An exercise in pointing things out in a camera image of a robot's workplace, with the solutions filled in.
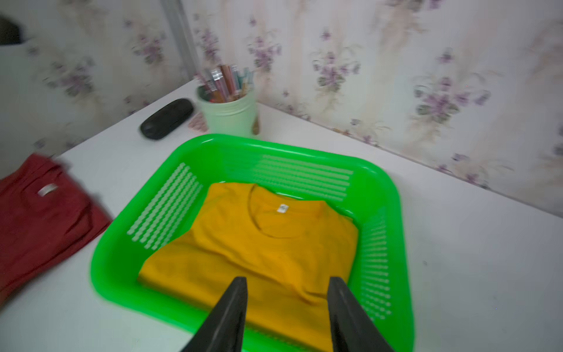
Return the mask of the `dark red t-shirt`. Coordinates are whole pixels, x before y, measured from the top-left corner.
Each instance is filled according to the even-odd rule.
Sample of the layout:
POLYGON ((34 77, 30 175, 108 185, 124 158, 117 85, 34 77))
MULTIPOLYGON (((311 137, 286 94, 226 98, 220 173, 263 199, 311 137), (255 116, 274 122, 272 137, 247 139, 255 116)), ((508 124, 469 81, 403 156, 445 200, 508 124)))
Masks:
POLYGON ((107 212, 43 155, 1 179, 1 302, 74 255, 111 224, 107 212))

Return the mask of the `green plastic basket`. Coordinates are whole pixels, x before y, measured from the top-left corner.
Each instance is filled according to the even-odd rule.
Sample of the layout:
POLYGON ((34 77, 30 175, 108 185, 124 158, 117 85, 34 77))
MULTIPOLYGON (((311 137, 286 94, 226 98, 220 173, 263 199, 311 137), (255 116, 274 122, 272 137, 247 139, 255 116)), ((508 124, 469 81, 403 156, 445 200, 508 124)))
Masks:
POLYGON ((208 309, 142 285, 155 251, 186 233, 210 185, 256 183, 294 199, 322 200, 353 219, 359 246, 347 282, 396 351, 412 351, 415 325, 400 195, 368 161, 221 134, 180 145, 102 235, 91 264, 94 289, 110 302, 190 333, 208 309))

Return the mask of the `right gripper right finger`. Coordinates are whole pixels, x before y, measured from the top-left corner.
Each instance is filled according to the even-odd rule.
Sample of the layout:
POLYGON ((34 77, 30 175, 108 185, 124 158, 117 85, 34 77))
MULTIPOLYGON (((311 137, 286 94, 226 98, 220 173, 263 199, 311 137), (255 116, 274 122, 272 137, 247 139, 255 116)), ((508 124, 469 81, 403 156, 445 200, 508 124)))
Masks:
POLYGON ((342 278, 331 277, 327 301, 334 352, 393 352, 342 278))

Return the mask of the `yellow t-shirt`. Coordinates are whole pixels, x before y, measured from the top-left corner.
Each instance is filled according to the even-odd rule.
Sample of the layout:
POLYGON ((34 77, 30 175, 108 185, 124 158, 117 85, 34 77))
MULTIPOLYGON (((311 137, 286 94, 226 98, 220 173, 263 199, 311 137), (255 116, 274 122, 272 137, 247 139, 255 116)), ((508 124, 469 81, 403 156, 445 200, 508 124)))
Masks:
POLYGON ((324 201, 215 183, 190 230, 150 256, 139 281, 212 307, 234 278, 245 277, 250 324, 330 351, 329 281, 348 279, 358 239, 353 221, 324 201))

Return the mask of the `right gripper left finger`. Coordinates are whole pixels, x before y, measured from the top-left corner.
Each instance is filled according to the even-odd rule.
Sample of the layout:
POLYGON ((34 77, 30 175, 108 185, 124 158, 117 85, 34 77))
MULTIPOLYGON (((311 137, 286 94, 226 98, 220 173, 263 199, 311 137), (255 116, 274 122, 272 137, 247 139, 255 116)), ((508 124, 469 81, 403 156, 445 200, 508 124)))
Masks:
POLYGON ((246 324, 248 287, 236 277, 182 352, 241 352, 246 324))

